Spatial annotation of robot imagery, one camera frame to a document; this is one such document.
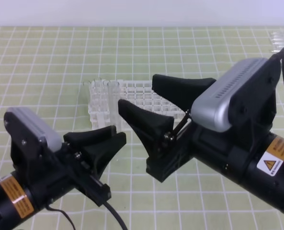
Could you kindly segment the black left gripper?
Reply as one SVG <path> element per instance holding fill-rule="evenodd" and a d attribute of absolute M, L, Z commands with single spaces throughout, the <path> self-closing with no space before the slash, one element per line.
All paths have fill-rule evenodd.
<path fill-rule="evenodd" d="M 47 207 L 76 189 L 97 206 L 111 198 L 109 185 L 101 176 L 118 151 L 126 134 L 115 126 L 68 132 L 61 149 L 52 152 L 40 141 L 29 147 L 29 191 L 36 207 Z"/>

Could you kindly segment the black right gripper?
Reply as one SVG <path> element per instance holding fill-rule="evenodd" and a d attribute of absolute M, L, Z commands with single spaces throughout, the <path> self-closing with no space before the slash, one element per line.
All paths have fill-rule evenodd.
<path fill-rule="evenodd" d="M 215 82 L 214 78 L 183 79 L 155 74 L 152 77 L 152 90 L 187 111 Z M 192 122 L 183 131 L 174 133 L 172 116 L 147 111 L 125 99 L 118 101 L 118 113 L 144 145 L 148 153 L 146 172 L 157 181 L 164 182 L 194 158 L 215 172 L 227 175 L 230 166 L 228 131 L 219 133 Z"/>

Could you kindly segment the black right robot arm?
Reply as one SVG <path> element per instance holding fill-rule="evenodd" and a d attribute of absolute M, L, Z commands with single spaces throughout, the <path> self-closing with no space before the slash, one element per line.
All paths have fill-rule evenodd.
<path fill-rule="evenodd" d="M 141 140 L 146 171 L 163 182 L 197 159 L 284 214 L 284 138 L 271 131 L 276 92 L 271 78 L 242 86 L 156 74 L 152 90 L 185 113 L 174 118 L 118 101 L 119 115 Z"/>

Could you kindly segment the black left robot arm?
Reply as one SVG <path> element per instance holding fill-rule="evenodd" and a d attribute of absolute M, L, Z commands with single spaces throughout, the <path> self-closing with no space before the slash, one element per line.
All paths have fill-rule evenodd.
<path fill-rule="evenodd" d="M 0 178 L 0 230 L 12 230 L 73 189 L 97 206 L 106 207 L 122 229 L 126 224 L 108 203 L 109 185 L 100 178 L 112 158 L 126 144 L 115 126 L 69 132 L 50 150 L 42 140 L 15 139 L 11 144 L 14 171 Z"/>

